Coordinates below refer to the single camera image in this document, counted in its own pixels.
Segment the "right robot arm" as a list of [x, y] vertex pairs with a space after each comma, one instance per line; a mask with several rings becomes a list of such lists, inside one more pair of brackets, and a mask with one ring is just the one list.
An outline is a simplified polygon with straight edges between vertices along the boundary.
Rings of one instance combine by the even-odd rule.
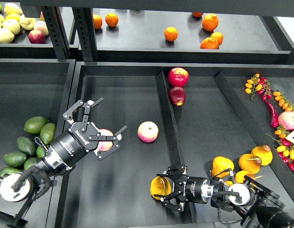
[[231, 185], [217, 174], [210, 179], [191, 177], [186, 166], [170, 166], [152, 180], [150, 194], [176, 212], [182, 212], [187, 202], [210, 202], [219, 212], [235, 211], [243, 228], [294, 228], [294, 218], [284, 211], [278, 194], [247, 175], [237, 183], [230, 168], [223, 172], [232, 178]]

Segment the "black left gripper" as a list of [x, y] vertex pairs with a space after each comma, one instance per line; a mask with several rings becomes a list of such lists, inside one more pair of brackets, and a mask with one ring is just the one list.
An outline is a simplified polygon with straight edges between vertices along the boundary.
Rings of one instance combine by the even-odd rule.
[[[89, 124], [90, 110], [103, 99], [101, 97], [97, 101], [88, 100], [87, 102], [78, 100], [62, 115], [71, 127], [56, 137], [50, 146], [69, 167], [75, 165], [91, 151], [94, 151], [98, 160], [101, 161], [120, 148], [121, 133], [127, 129], [127, 126], [123, 126], [113, 134], [108, 129], [97, 131], [92, 124]], [[73, 118], [77, 112], [81, 117], [79, 122], [75, 122]]]

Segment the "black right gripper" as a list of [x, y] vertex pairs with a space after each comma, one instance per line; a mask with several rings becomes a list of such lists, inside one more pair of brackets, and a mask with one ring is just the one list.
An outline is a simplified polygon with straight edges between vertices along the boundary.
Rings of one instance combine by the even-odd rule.
[[187, 176], [185, 165], [169, 166], [166, 171], [158, 173], [156, 176], [170, 179], [173, 186], [172, 193], [169, 195], [156, 195], [161, 198], [160, 201], [164, 207], [182, 212], [186, 201], [198, 204], [208, 202], [206, 190], [209, 180], [203, 177]]

